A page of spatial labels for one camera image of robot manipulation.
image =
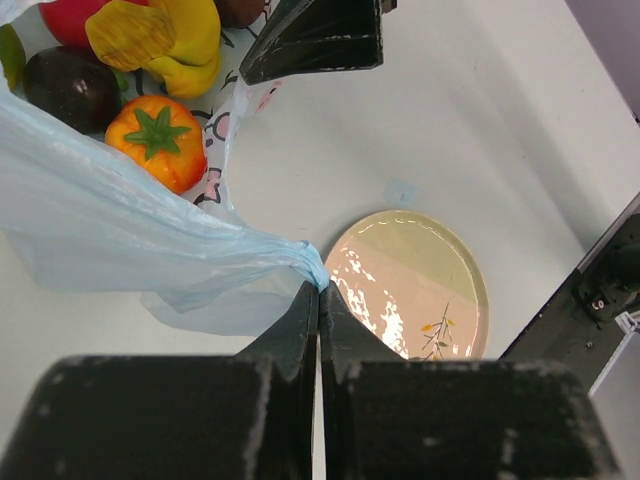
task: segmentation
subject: red vegetable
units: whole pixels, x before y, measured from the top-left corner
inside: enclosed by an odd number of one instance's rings
[[[127,0],[148,5],[147,0]],[[41,3],[40,14],[51,34],[63,45],[91,50],[84,23],[110,0],[56,0]]]

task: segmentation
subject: yellow fruit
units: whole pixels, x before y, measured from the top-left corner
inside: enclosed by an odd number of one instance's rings
[[[20,83],[27,57],[18,34],[9,24],[0,27],[0,61],[9,90],[13,91]]]

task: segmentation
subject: white table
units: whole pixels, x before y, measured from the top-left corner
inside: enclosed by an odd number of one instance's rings
[[[399,186],[476,256],[495,358],[640,191],[640,131],[562,2],[403,0],[384,38],[381,68],[290,79],[247,121],[232,198],[250,224],[327,252]],[[170,329],[135,294],[43,291],[4,241],[0,262],[0,450],[60,356],[250,341]]]

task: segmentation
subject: round plate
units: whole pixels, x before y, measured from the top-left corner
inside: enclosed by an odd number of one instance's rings
[[[326,262],[351,312],[404,358],[480,358],[489,301],[471,253],[450,230],[416,212],[361,220]]]

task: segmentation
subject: dark purple eggplant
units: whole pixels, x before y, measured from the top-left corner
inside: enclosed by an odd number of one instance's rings
[[[104,132],[122,109],[115,74],[93,53],[75,47],[35,54],[23,85],[29,103],[84,134]]]

